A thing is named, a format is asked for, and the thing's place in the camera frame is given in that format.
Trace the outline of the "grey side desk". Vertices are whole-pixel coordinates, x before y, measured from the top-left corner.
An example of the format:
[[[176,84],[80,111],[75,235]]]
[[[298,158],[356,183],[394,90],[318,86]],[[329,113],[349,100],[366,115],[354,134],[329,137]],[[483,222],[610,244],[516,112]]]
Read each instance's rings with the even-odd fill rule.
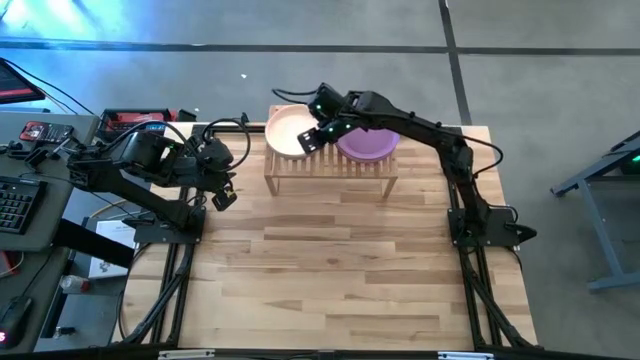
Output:
[[[29,122],[70,125],[76,139],[89,143],[99,119],[90,115],[0,112],[0,144],[17,140]],[[72,185],[65,181],[68,177],[66,164],[62,160],[47,160],[37,169],[44,174],[42,179],[48,186],[27,232],[24,235],[0,233],[0,250],[23,254],[15,275],[0,274],[0,311],[21,294],[32,299],[24,336],[15,347],[0,348],[0,357],[33,351],[69,256],[67,248],[51,244],[72,192]]]

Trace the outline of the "black keyboard with backlight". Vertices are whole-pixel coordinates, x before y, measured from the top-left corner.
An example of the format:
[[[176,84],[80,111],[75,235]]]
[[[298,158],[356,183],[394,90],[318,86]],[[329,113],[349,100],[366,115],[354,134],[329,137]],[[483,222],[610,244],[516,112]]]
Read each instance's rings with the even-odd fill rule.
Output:
[[[44,181],[0,176],[0,232],[25,234],[47,185]]]

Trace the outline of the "peach plate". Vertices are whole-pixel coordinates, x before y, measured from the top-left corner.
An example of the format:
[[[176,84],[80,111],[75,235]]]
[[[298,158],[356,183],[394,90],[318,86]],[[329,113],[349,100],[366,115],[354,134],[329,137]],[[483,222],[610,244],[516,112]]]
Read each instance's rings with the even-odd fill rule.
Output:
[[[316,119],[306,105],[283,106],[275,110],[265,126],[265,138],[269,147],[287,159],[302,159],[307,156],[297,137],[314,128]]]

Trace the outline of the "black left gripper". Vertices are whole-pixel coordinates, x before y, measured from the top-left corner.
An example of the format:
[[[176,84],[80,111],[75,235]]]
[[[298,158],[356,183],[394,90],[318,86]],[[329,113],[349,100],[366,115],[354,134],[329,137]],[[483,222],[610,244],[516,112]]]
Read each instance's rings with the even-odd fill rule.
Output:
[[[199,189],[205,192],[215,193],[212,203],[217,211],[225,211],[238,198],[233,191],[233,178],[236,176],[234,171],[212,171],[204,170],[199,177]]]

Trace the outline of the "black computer mouse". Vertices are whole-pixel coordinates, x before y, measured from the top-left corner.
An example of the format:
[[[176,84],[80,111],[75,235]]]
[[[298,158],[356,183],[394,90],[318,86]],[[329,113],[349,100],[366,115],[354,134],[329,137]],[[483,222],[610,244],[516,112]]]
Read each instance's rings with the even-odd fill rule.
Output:
[[[32,304],[31,297],[16,296],[0,309],[0,349],[10,349],[21,342]]]

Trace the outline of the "computer monitor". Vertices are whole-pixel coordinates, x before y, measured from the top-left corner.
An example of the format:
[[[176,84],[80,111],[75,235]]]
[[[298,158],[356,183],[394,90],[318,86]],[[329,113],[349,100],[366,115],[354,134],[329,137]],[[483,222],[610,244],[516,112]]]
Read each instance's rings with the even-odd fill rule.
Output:
[[[40,101],[45,94],[0,58],[0,104]]]

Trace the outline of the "red and black equipment box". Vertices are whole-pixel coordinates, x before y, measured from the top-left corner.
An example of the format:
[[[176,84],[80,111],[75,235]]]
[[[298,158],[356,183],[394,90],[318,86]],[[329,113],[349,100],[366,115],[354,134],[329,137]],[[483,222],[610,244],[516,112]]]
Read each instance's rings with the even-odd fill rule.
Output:
[[[139,123],[148,121],[174,122],[177,111],[172,109],[105,109],[96,132],[98,139],[110,142]]]

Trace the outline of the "slatted wooden shelf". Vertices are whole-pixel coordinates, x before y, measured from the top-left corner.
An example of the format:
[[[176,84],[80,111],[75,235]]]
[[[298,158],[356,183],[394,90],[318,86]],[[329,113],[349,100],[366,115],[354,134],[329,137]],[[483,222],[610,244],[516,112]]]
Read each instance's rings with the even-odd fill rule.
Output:
[[[276,109],[288,105],[272,105],[269,118]],[[336,145],[307,155],[302,159],[287,159],[277,155],[267,144],[264,162],[264,178],[270,193],[275,196],[283,179],[370,179],[381,186],[382,198],[389,197],[398,180],[397,162],[394,151],[377,162],[357,162],[344,156]]]

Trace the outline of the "purple plate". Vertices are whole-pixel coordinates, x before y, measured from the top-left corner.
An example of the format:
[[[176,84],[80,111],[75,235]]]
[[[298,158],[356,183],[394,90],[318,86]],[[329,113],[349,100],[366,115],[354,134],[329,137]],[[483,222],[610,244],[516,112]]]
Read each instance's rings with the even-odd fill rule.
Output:
[[[400,135],[386,129],[368,130],[361,128],[342,136],[337,147],[347,158],[357,162],[377,162],[387,158],[399,143]]]

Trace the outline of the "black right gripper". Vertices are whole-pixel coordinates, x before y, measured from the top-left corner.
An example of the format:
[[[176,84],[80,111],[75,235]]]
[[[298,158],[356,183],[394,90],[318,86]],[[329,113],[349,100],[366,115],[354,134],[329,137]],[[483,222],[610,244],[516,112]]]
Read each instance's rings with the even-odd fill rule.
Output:
[[[322,149],[327,141],[337,141],[358,127],[358,116],[353,113],[331,115],[319,112],[318,115],[318,128],[311,128],[297,136],[305,154]]]

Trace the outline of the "white edge bracket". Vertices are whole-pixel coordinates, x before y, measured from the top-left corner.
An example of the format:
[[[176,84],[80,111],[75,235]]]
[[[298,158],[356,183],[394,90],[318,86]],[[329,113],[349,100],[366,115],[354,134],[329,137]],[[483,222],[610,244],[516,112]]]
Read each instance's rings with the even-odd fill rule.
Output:
[[[495,360],[491,353],[440,351],[438,360]]]
[[[160,351],[157,360],[210,360],[215,351],[210,349],[181,349]]]

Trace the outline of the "black flat bar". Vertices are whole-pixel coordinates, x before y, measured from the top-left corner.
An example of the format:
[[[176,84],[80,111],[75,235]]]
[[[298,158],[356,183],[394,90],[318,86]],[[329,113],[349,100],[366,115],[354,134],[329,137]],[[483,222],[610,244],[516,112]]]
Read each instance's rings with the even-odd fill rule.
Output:
[[[134,257],[132,248],[66,219],[59,222],[52,245],[66,247],[124,268],[130,267]]]

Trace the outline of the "grey metal table stand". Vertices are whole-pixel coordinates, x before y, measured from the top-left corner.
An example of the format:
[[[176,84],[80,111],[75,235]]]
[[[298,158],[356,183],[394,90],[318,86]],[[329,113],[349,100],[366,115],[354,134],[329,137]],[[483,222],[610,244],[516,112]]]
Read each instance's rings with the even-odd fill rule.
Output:
[[[591,291],[640,285],[640,261],[626,263],[627,246],[640,251],[640,130],[615,144],[600,159],[550,188],[560,198],[581,194],[609,274],[588,283]]]

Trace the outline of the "smartphone with red case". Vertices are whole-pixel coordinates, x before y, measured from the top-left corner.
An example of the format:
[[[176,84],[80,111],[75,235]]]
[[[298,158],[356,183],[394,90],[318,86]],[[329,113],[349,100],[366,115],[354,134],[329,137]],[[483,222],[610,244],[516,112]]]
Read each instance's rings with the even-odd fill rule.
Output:
[[[30,121],[22,129],[19,139],[26,142],[61,144],[73,131],[74,127],[71,125]]]

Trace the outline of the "black clamp tool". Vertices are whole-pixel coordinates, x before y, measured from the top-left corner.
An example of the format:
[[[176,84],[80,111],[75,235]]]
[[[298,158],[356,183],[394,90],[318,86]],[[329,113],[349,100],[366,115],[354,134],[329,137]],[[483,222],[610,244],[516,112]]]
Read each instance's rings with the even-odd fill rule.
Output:
[[[61,152],[68,154],[76,153],[76,147],[80,145],[80,142],[72,136],[66,137],[60,144],[56,145],[53,149],[47,149],[38,147],[32,150],[24,159],[25,165],[36,170],[37,167],[45,160],[56,160],[60,157]]]

